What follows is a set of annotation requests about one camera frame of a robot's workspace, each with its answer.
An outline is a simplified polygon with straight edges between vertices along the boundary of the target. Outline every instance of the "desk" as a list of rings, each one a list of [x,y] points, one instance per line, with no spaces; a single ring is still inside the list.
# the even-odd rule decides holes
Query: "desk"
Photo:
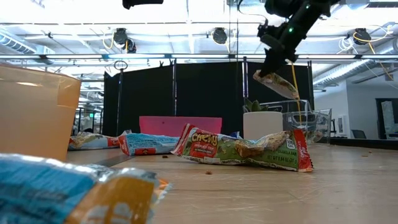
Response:
[[[135,157],[115,167],[154,171],[174,184],[153,224],[397,223],[398,151],[368,152],[312,146],[312,173],[197,164],[173,155]]]

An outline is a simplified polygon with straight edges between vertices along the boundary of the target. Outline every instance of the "succulent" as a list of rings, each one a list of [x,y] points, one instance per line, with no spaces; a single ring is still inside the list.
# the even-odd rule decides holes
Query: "succulent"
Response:
[[[268,111],[268,106],[261,106],[258,100],[251,102],[249,99],[245,97],[243,111],[245,113]]]

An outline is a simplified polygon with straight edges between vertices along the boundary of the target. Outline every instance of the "snack wrapper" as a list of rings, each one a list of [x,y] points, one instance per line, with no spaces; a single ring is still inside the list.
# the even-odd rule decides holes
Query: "snack wrapper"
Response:
[[[274,90],[283,97],[293,100],[299,99],[299,92],[286,79],[280,77],[276,73],[270,73],[264,77],[260,77],[260,72],[260,70],[256,71],[253,75],[253,79],[259,81],[260,83],[270,88],[271,90]]]
[[[151,134],[122,134],[120,148],[128,156],[167,154],[175,148],[179,137],[156,136]]]
[[[170,187],[155,173],[0,154],[4,223],[146,223]]]
[[[299,129],[249,141],[209,133],[187,124],[172,153],[205,164],[255,164],[299,172],[313,170],[303,132]]]
[[[111,149],[115,147],[119,147],[118,138],[86,132],[71,136],[68,145],[69,150]]]

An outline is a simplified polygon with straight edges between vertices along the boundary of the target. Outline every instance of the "potted plant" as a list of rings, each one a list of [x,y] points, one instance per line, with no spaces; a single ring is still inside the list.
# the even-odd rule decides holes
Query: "potted plant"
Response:
[[[281,112],[268,111],[268,106],[261,106],[256,100],[244,99],[243,106],[243,138],[260,139],[268,134],[283,131],[283,116]]]

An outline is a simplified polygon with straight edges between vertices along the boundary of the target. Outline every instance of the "ceiling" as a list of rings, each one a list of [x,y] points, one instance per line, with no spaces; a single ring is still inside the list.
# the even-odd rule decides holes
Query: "ceiling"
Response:
[[[256,3],[256,0],[245,1]],[[264,22],[264,18],[246,14],[265,15],[270,25],[279,25],[285,19],[269,15],[263,3],[243,4],[241,11],[245,14],[239,13],[236,6],[229,7],[225,0],[165,0],[162,5],[135,6],[130,10],[123,8],[121,0],[12,0],[1,6],[0,29],[28,44],[46,46],[54,54],[124,53],[124,49],[115,45],[108,48],[114,30],[122,27],[127,29],[128,36],[137,46],[137,53],[141,54],[263,54],[265,45],[257,37],[257,27]],[[352,10],[343,5],[336,8],[330,18],[317,21],[307,39],[297,47],[297,53],[352,54],[352,49],[341,49],[341,41],[348,32],[352,34],[359,27],[367,28],[374,40],[383,37],[373,43],[377,47],[396,37],[397,12],[396,8]],[[387,24],[391,25],[388,34]],[[229,36],[226,44],[216,44],[211,38],[215,27],[225,29]],[[367,45],[355,45],[355,49],[359,53],[369,51]],[[0,54],[17,53],[0,45]],[[24,63],[20,60],[7,62],[16,65]],[[112,69],[112,62],[90,62],[98,65],[59,66],[49,67],[48,70],[77,77],[102,78],[106,69]],[[45,69],[45,64],[25,63],[37,65],[35,69]],[[129,70],[156,67],[159,66],[159,59],[139,59],[131,64]],[[317,76],[335,66],[337,64],[315,63],[313,73]],[[98,88],[101,88],[98,83],[85,85],[88,88],[99,85]]]

